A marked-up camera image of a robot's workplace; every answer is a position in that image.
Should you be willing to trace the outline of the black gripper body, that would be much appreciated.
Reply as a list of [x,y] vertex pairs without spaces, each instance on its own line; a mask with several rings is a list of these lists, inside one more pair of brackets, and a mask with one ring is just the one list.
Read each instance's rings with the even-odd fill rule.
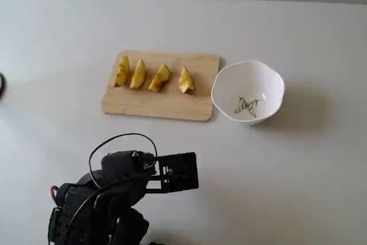
[[157,181],[156,156],[143,151],[117,151],[101,160],[100,187],[117,186],[127,189],[146,189]]

